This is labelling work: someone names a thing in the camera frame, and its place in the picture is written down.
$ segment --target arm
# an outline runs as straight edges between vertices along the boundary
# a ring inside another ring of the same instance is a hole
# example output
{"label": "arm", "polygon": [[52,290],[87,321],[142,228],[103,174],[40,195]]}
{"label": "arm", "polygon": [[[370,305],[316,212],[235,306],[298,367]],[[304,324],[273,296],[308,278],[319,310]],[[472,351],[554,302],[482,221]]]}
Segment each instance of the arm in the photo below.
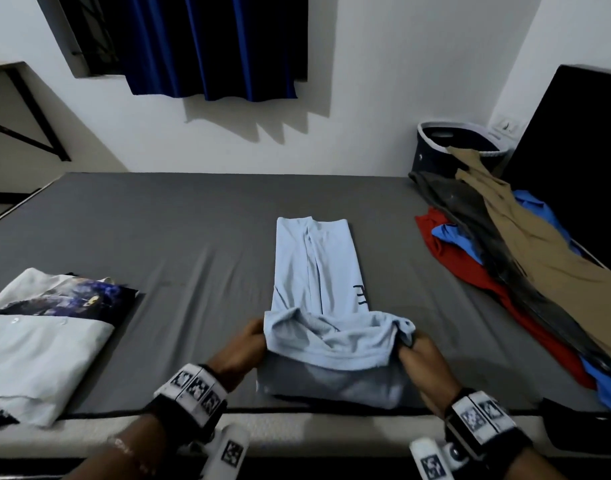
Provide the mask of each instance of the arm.
{"label": "arm", "polygon": [[[255,368],[266,351],[263,320],[251,321],[207,365],[228,392],[232,392],[245,375]],[[140,416],[117,436],[134,453],[130,455],[116,447],[88,458],[71,473],[67,480],[140,480],[145,474],[142,464],[150,470],[159,468],[167,449],[168,438],[159,420],[151,414]]]}
{"label": "arm", "polygon": [[[438,417],[461,391],[446,359],[428,335],[416,331],[412,348],[399,346],[398,355],[423,402]],[[511,464],[506,480],[566,480],[533,448],[526,448]]]}

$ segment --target power outlet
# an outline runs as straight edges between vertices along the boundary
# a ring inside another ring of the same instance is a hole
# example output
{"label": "power outlet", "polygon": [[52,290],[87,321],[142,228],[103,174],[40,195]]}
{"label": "power outlet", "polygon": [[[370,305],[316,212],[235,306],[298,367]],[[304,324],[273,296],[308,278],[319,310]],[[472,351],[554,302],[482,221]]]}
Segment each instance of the power outlet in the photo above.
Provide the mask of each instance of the power outlet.
{"label": "power outlet", "polygon": [[493,129],[511,139],[519,139],[521,133],[521,123],[514,118],[500,114],[497,121],[493,124]]}

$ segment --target person's right hand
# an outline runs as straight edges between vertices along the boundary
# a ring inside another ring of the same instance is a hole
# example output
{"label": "person's right hand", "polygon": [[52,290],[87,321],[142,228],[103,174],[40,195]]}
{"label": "person's right hand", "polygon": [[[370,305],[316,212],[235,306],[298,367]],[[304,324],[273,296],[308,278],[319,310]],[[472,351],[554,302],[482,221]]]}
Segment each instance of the person's right hand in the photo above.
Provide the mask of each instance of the person's right hand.
{"label": "person's right hand", "polygon": [[398,355],[408,376],[419,389],[423,402],[433,413],[443,418],[444,411],[462,386],[432,339],[416,330],[412,348],[399,344]]}

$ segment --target black headboard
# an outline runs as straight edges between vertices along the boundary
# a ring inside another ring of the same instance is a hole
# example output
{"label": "black headboard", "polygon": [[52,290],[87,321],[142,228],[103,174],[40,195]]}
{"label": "black headboard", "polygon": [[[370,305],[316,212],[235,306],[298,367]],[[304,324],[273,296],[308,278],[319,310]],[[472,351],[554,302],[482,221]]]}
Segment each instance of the black headboard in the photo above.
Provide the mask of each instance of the black headboard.
{"label": "black headboard", "polygon": [[560,66],[502,178],[611,269],[611,73]]}

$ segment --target curtain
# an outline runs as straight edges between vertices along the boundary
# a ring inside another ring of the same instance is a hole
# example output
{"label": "curtain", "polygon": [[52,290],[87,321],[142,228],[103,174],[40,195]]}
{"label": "curtain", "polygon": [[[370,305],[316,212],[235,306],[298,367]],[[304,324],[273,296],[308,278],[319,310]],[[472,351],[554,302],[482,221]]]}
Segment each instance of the curtain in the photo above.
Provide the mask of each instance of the curtain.
{"label": "curtain", "polygon": [[308,0],[99,0],[133,94],[296,98]]}

